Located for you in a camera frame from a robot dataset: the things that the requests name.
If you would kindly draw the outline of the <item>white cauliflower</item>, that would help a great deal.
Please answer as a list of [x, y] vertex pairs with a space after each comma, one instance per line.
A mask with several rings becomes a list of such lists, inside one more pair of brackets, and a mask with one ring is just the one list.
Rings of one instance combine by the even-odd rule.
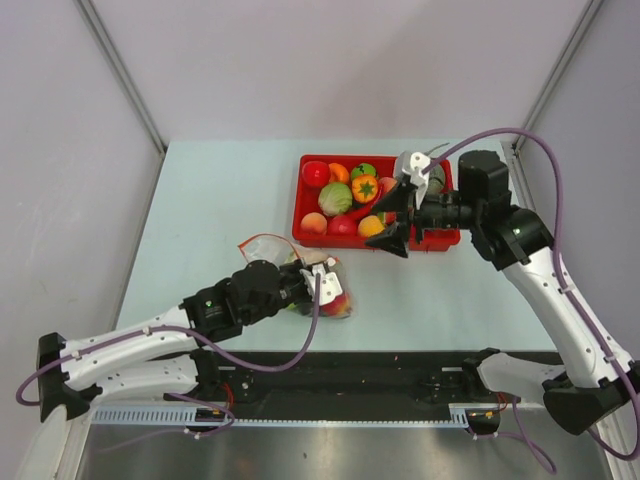
[[300, 258], [308, 269], [314, 268], [316, 265], [322, 265], [325, 269], [333, 269], [339, 265], [338, 259], [319, 250], [305, 251]]

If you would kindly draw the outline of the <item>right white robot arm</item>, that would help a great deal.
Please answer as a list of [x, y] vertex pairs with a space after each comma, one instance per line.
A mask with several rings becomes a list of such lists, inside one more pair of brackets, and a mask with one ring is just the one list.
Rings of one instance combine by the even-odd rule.
[[638, 362], [598, 320], [584, 321], [585, 301], [562, 262], [554, 259], [551, 233], [535, 212], [513, 204], [509, 169], [498, 154], [462, 154], [458, 187], [445, 193], [428, 191], [433, 164], [422, 152], [404, 152], [396, 159], [396, 184], [372, 208], [392, 212], [396, 219], [366, 245], [407, 257], [409, 243], [421, 242], [427, 231], [469, 231], [480, 256], [527, 300], [562, 360], [545, 365], [487, 348], [465, 361], [463, 393], [473, 401], [502, 392], [541, 404], [572, 435], [636, 398]]

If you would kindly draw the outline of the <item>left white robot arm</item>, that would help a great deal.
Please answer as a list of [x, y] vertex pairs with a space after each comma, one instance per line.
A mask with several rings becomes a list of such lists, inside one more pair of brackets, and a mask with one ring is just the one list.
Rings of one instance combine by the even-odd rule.
[[221, 387], [219, 357], [254, 371], [285, 371], [302, 356], [276, 367], [258, 365], [219, 344], [292, 304], [311, 302], [317, 314], [341, 293], [334, 280], [321, 263], [296, 260], [277, 266], [258, 260], [132, 327], [81, 340], [56, 332], [44, 335], [32, 377], [40, 418], [64, 407], [72, 420], [107, 400], [157, 395], [210, 399]]

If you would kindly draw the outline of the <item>clear zip top bag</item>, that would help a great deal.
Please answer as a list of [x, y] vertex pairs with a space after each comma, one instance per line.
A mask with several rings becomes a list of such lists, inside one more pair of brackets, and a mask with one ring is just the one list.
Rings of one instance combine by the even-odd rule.
[[335, 256], [322, 250], [294, 244], [285, 237], [260, 233], [238, 245], [247, 263], [267, 261], [302, 281], [306, 297], [287, 307], [300, 315], [310, 317], [316, 293], [315, 277], [321, 278], [319, 315], [332, 319], [348, 318], [353, 311], [346, 269]]

